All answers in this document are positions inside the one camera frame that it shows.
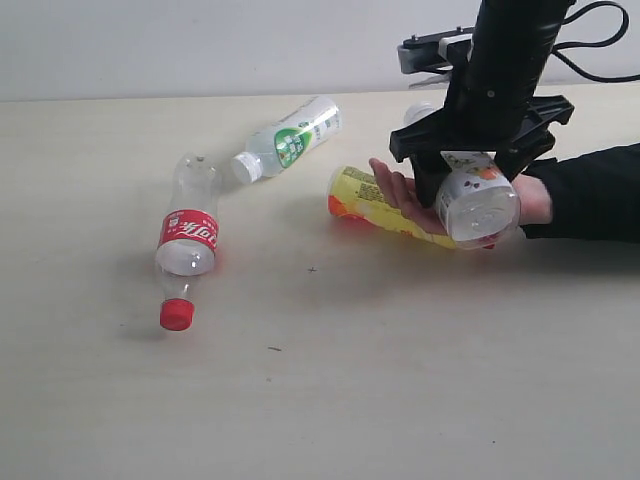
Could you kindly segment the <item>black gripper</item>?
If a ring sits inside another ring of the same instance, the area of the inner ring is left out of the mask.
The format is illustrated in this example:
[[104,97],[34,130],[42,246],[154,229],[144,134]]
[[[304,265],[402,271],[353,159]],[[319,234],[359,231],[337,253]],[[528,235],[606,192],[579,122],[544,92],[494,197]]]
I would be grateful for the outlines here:
[[418,202],[431,208],[451,173],[439,151],[494,152],[495,165],[513,181],[555,146],[550,125],[565,125],[572,115],[573,104],[562,95],[535,96],[514,115],[503,109],[455,112],[447,106],[392,132],[389,149],[399,162],[410,157]]

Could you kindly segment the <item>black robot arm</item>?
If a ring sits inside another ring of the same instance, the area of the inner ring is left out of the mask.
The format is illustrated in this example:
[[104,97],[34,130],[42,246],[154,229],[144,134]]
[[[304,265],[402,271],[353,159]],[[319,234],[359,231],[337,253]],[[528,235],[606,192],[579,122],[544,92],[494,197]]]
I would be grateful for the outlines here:
[[573,105],[534,92],[570,7],[568,1],[484,1],[473,27],[406,39],[398,47],[404,74],[450,66],[441,109],[390,135],[396,161],[409,160],[424,207],[452,168],[447,152],[492,152],[513,180],[550,151],[553,122],[568,123]]

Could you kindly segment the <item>black sleeved forearm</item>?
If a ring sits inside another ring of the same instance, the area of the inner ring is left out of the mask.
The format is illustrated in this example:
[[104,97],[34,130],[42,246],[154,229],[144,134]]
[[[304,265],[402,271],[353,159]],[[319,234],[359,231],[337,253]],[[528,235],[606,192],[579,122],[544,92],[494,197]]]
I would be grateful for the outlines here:
[[639,145],[534,162],[520,176],[528,239],[639,242]]

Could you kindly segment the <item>person's open bare hand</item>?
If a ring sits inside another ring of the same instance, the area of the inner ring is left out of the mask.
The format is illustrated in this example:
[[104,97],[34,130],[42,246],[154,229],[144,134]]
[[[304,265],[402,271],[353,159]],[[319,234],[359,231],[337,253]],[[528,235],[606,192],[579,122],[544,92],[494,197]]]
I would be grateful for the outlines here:
[[[398,209],[402,216],[414,222],[423,231],[444,235],[445,227],[437,213],[424,208],[417,200],[415,182],[402,173],[392,172],[382,161],[371,158],[369,166],[386,202]],[[543,182],[535,177],[519,175],[512,182],[520,197],[520,225],[546,225],[552,221],[553,209],[551,196]]]

